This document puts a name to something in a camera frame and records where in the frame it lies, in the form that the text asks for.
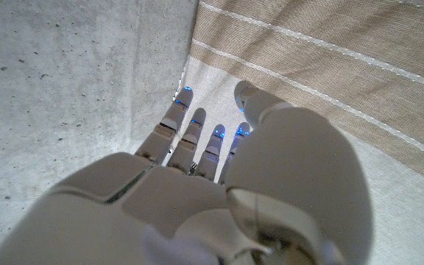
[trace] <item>white stripe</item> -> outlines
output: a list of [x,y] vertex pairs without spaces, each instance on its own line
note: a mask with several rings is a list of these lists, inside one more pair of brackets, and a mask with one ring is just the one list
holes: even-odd
[[227,16],[230,16],[231,18],[236,18],[238,20],[245,21],[247,23],[250,23],[250,24],[253,24],[253,25],[256,25],[256,26],[259,26],[259,27],[271,29],[271,30],[274,30],[276,32],[280,32],[280,33],[283,33],[284,35],[288,35],[288,36],[291,36],[291,37],[294,37],[294,38],[297,38],[297,39],[300,39],[300,40],[306,40],[309,43],[314,43],[318,46],[324,47],[324,48],[329,49],[331,51],[339,52],[341,54],[350,56],[350,57],[352,57],[356,60],[361,60],[365,63],[369,63],[370,65],[377,66],[377,67],[382,68],[382,69],[387,70],[387,71],[391,71],[391,72],[395,73],[396,75],[406,77],[406,78],[410,79],[411,81],[418,82],[418,83],[424,85],[424,77],[421,77],[418,74],[410,73],[409,71],[405,71],[401,68],[397,68],[393,65],[382,62],[380,60],[376,60],[374,58],[368,57],[364,54],[360,54],[358,52],[337,46],[337,45],[332,44],[332,43],[328,43],[324,40],[320,40],[320,39],[317,39],[317,38],[314,38],[314,37],[311,37],[311,36],[307,36],[307,35],[300,33],[300,32],[295,32],[295,31],[292,31],[290,29],[283,28],[281,26],[274,26],[274,25],[268,24],[268,23],[263,22],[263,21],[258,21],[254,18],[248,18],[248,17],[243,16],[243,15],[232,13],[232,12],[229,12],[229,11],[226,11],[226,10],[221,10],[218,7],[214,7],[214,6],[211,6],[209,4],[206,4],[203,1],[200,1],[199,3],[203,7],[207,8],[211,11],[214,11],[214,12],[217,12],[217,13],[220,13],[220,14],[223,14],[223,15],[227,15]]
[[409,143],[409,144],[411,144],[411,145],[413,145],[415,147],[418,147],[420,150],[424,151],[424,144],[422,144],[419,141],[417,141],[417,140],[415,140],[415,139],[407,136],[403,132],[401,132],[399,130],[396,130],[396,129],[390,127],[389,125],[387,125],[387,124],[385,124],[385,123],[383,123],[383,122],[375,119],[374,117],[371,117],[371,116],[369,116],[369,115],[367,115],[365,113],[362,113],[361,111],[359,111],[359,110],[357,110],[357,109],[355,109],[355,108],[353,108],[351,106],[348,106],[348,105],[340,102],[338,99],[334,99],[334,98],[330,97],[327,94],[321,93],[321,92],[319,92],[319,91],[317,91],[317,90],[315,90],[313,88],[310,88],[310,87],[308,87],[306,85],[300,84],[300,83],[298,83],[298,82],[296,82],[294,80],[291,80],[291,79],[289,79],[289,78],[287,78],[287,77],[285,77],[285,76],[283,76],[281,74],[278,74],[276,72],[273,72],[273,71],[271,71],[271,70],[269,70],[267,68],[264,68],[262,66],[257,66],[256,64],[250,63],[250,62],[248,62],[246,60],[243,60],[240,57],[237,57],[237,56],[235,56],[233,54],[229,54],[227,52],[219,51],[218,49],[215,49],[215,48],[213,48],[213,47],[211,47],[211,46],[209,46],[209,45],[207,45],[205,43],[202,43],[202,42],[200,42],[200,41],[198,41],[196,39],[192,39],[192,43],[194,43],[196,45],[199,45],[199,46],[201,46],[203,48],[206,48],[206,49],[208,49],[209,51],[211,51],[211,52],[213,52],[215,54],[218,54],[220,56],[224,56],[224,57],[230,58],[230,59],[235,60],[235,61],[237,61],[237,62],[239,62],[239,63],[241,63],[241,64],[243,64],[245,66],[254,68],[254,69],[258,70],[258,71],[262,71],[262,72],[264,72],[266,74],[269,74],[269,75],[271,75],[273,77],[276,77],[276,78],[278,78],[280,80],[283,80],[284,82],[286,82],[286,83],[288,83],[290,85],[293,85],[294,87],[299,88],[300,90],[303,90],[305,92],[309,92],[309,93],[311,93],[311,94],[313,94],[315,96],[318,96],[321,99],[324,99],[324,100],[326,100],[328,102],[331,102],[334,105],[342,108],[343,110],[346,110],[349,113],[352,113],[352,114],[354,114],[354,115],[356,115],[356,116],[358,116],[360,118],[363,118],[364,120],[366,120],[366,121],[368,121],[368,122],[376,125],[377,127],[381,128],[382,130],[386,130],[387,132],[389,132],[389,133],[391,133],[391,134],[393,134],[393,135],[401,138],[405,142],[407,142],[407,143]]
[[424,8],[424,2],[423,1],[418,1],[418,0],[391,0],[391,1],[396,1],[399,4],[410,4],[414,7]]

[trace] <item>beige fabric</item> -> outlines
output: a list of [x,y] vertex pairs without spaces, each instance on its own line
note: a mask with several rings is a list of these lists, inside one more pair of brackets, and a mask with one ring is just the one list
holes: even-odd
[[424,175],[424,6],[201,1],[191,56],[315,110]]
[[[233,88],[240,79],[193,57],[187,69],[183,82],[194,88],[194,100],[184,120],[189,121],[192,110],[198,107],[207,112],[194,161],[199,161],[215,125],[226,128],[217,180],[233,132],[244,121],[233,98]],[[350,133],[343,133],[361,161],[370,190],[374,224],[369,264],[424,264],[424,177]]]

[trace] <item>robotic hand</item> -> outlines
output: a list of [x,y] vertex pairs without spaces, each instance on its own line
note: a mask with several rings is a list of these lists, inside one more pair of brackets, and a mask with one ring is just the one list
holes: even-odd
[[364,175],[326,119],[254,87],[235,89],[238,127],[214,183],[225,128],[191,168],[197,109],[179,92],[134,155],[109,155],[39,199],[0,246],[0,264],[363,264],[372,215]]

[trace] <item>robot finger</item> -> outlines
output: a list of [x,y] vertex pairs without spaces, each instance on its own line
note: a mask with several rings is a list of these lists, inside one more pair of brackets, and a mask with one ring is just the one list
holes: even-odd
[[147,158],[158,164],[168,154],[174,135],[179,131],[184,115],[192,101],[192,90],[184,87],[174,99],[161,122],[155,126],[144,143],[138,148],[136,155]]
[[194,176],[205,177],[213,181],[217,165],[219,164],[220,149],[222,148],[225,127],[221,124],[215,126],[205,151],[202,153],[199,163],[194,171]]
[[256,128],[273,111],[292,107],[283,99],[255,87],[248,81],[240,81],[235,87],[235,102],[244,112],[251,127]]
[[225,184],[225,178],[228,171],[228,167],[232,162],[233,156],[236,153],[241,141],[250,134],[250,125],[247,122],[242,122],[238,126],[238,129],[235,132],[235,138],[233,139],[232,146],[230,147],[230,151],[228,152],[227,160],[225,161],[224,167],[222,168],[222,172],[219,177],[219,184]]
[[198,108],[194,112],[188,128],[185,130],[183,138],[178,142],[176,149],[166,164],[167,166],[179,169],[185,174],[189,173],[204,122],[205,110]]

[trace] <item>concrete wall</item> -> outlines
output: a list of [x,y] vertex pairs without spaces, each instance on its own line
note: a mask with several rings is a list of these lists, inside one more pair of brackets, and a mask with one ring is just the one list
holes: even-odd
[[0,0],[0,241],[50,186],[136,150],[177,89],[196,7]]

